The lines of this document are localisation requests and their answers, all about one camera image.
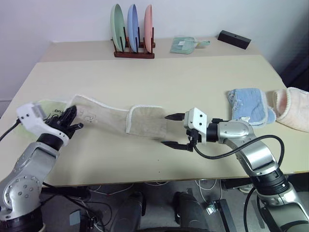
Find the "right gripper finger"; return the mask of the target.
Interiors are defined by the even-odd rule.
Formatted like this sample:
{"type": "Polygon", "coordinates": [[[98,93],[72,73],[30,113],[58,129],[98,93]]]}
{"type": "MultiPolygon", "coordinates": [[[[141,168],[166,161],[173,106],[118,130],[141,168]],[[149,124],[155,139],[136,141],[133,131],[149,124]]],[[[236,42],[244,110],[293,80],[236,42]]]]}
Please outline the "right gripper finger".
{"type": "Polygon", "coordinates": [[[173,121],[183,121],[184,118],[185,118],[185,113],[174,113],[174,114],[165,116],[165,119],[173,120],[173,121]]]}
{"type": "Polygon", "coordinates": [[[188,144],[180,144],[176,141],[162,141],[161,143],[170,147],[170,148],[177,149],[177,150],[185,150],[185,151],[190,150],[188,144]]]}

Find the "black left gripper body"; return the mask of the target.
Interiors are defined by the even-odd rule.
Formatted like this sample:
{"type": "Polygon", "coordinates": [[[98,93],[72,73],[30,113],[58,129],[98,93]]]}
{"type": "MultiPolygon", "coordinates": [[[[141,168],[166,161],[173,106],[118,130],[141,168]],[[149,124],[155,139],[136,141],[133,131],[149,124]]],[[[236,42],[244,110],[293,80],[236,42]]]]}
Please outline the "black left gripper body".
{"type": "Polygon", "coordinates": [[[72,137],[72,131],[69,130],[70,125],[62,125],[62,114],[60,116],[53,116],[45,121],[45,124],[50,127],[57,129],[67,135],[69,138],[72,137]]]}

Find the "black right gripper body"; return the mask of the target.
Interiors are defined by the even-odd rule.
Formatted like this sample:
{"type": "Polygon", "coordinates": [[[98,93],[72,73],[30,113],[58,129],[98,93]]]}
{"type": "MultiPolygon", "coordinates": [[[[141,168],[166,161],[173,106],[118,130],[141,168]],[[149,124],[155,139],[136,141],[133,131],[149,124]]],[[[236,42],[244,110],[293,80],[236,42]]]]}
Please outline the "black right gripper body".
{"type": "Polygon", "coordinates": [[[189,140],[189,143],[187,144],[187,150],[193,152],[194,147],[198,143],[201,143],[201,135],[199,134],[199,131],[196,129],[186,130],[186,134],[189,140]]]}

